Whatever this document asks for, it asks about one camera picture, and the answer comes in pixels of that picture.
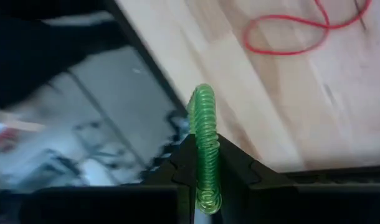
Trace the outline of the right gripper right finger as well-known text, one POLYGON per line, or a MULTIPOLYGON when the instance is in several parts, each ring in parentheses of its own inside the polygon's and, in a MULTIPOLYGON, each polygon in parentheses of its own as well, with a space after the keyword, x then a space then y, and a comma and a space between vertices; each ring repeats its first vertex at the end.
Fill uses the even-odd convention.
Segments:
POLYGON ((380 166, 276 172, 219 143, 222 224, 380 224, 380 166))

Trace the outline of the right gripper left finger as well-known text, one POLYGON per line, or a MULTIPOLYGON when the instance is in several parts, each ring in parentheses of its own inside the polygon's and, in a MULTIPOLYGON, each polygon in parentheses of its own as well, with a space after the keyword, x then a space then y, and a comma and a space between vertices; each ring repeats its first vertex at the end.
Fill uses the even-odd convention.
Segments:
POLYGON ((0 224, 193 224, 196 150, 190 134, 139 184, 0 190, 0 224))

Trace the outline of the green spiral coil wristband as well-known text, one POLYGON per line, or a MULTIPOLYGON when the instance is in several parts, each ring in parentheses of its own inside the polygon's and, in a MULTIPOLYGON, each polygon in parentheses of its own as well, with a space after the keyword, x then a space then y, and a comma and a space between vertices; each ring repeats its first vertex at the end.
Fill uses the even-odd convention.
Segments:
POLYGON ((212 87, 198 85, 187 105, 190 133, 197 149, 196 204, 206 215, 222 205, 219 177, 220 144, 217 135, 216 99, 212 87))

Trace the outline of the red rubber band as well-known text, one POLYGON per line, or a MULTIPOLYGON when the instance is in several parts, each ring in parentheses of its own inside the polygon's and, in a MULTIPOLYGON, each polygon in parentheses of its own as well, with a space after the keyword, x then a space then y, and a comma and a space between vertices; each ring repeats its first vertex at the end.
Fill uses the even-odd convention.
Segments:
POLYGON ((319 46, 321 46, 324 41, 327 39, 327 37, 330 34, 331 30, 336 30, 336 29, 343 29, 345 27, 348 27, 352 24, 354 24, 357 21, 360 21, 365 13, 368 11, 370 8, 370 5, 372 4, 373 0, 365 0, 364 5, 362 6, 361 9, 357 10, 357 13, 355 14, 354 17, 348 19, 347 21, 344 21, 339 24, 332 24, 330 22, 330 17, 325 9, 325 7, 322 5, 320 0, 314 0, 314 3, 317 7, 317 9, 321 12, 323 18, 324 18, 324 23, 316 22, 316 21, 311 21, 308 19, 304 19, 302 17, 296 17, 296 16, 291 16, 291 15, 286 15, 286 14, 268 14, 264 16, 259 16, 256 17, 255 19, 252 19, 248 22, 246 27, 243 30, 242 33, 242 41, 244 44, 244 47, 249 50, 252 53, 255 54, 260 54, 260 55, 274 55, 274 56, 291 56, 291 55, 300 55, 300 54, 305 54, 307 52, 310 52, 312 50, 315 50, 319 46), (323 29, 323 35, 321 36, 321 39, 312 44, 309 47, 306 47, 301 50, 296 50, 296 51, 276 51, 276 50, 265 50, 261 49, 258 47, 255 47, 251 44, 249 35, 254 27, 257 26, 259 22, 262 22, 264 20, 269 20, 269 19, 278 19, 278 20, 283 20, 283 21, 291 21, 291 22, 296 22, 299 24, 304 24, 306 26, 312 26, 312 27, 317 27, 319 29, 323 29))

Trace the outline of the black aluminium table frame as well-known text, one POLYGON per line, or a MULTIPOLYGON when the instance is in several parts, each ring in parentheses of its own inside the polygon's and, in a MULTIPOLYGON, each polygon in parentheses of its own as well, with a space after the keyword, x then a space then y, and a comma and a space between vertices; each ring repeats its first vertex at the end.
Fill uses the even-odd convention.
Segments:
POLYGON ((144 63, 153 74, 154 79, 157 81, 160 88, 164 91, 164 94, 170 99, 174 107, 177 109, 178 113, 182 116, 187 116, 187 111, 182 101, 176 95, 176 92, 169 84, 169 81, 164 76, 160 66, 157 65, 156 61, 153 59, 146 46, 143 44, 140 36, 134 27, 130 24, 127 16, 118 6, 116 0, 103 0, 107 9, 110 11, 112 16, 118 21, 121 30, 126 35, 130 45, 135 48, 138 55, 143 59, 144 63))

